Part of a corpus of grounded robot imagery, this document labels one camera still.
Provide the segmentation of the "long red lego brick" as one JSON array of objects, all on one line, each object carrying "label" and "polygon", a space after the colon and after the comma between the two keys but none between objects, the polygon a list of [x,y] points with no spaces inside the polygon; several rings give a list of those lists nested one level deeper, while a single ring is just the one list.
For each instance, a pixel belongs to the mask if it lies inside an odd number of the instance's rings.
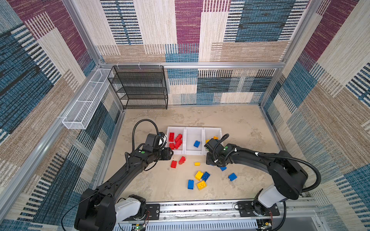
[{"label": "long red lego brick", "polygon": [[169,133],[169,142],[174,142],[174,133]]}]

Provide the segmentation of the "long red lego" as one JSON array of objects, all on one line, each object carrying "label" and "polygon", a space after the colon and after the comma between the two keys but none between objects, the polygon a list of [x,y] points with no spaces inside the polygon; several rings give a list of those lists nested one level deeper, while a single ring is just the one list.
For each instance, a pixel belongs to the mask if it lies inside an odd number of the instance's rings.
[{"label": "long red lego", "polygon": [[182,145],[183,141],[182,140],[178,140],[175,144],[174,144],[174,148],[175,149],[179,149],[179,147]]}]

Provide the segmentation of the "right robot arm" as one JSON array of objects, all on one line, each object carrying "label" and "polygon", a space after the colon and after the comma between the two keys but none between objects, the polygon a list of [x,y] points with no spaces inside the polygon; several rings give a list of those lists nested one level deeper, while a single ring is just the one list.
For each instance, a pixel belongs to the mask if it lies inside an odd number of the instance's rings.
[{"label": "right robot arm", "polygon": [[218,140],[211,139],[205,145],[206,164],[226,167],[229,164],[246,165],[268,173],[273,184],[262,189],[253,200],[255,209],[271,208],[285,199],[299,198],[308,174],[284,151],[278,154],[261,153],[234,144],[222,146]]}]

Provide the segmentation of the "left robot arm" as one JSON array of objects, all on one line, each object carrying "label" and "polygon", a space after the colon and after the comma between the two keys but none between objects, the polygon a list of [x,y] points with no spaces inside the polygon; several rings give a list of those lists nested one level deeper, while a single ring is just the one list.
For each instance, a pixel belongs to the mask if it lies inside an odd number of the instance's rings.
[{"label": "left robot arm", "polygon": [[78,231],[111,231],[127,218],[142,218],[146,214],[146,200],[130,195],[119,196],[147,166],[159,160],[170,160],[173,151],[166,147],[164,133],[149,134],[144,144],[126,154],[126,163],[109,180],[97,188],[87,189],[78,205],[74,228]]}]

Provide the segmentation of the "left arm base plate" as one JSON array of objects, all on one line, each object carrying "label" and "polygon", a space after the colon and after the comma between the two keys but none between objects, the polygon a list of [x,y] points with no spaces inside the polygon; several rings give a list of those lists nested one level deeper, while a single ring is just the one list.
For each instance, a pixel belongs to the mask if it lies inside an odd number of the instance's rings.
[{"label": "left arm base plate", "polygon": [[147,204],[145,208],[144,216],[142,217],[142,221],[153,221],[160,219],[160,211],[161,205],[160,204]]}]

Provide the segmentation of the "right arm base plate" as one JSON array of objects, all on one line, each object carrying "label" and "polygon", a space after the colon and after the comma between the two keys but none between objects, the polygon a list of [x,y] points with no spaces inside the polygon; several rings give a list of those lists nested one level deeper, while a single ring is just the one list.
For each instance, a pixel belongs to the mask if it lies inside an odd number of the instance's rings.
[{"label": "right arm base plate", "polygon": [[255,205],[252,200],[238,201],[234,205],[234,209],[237,210],[242,218],[245,217],[276,217],[280,216],[278,206],[274,204],[270,208],[265,208],[259,204]]}]

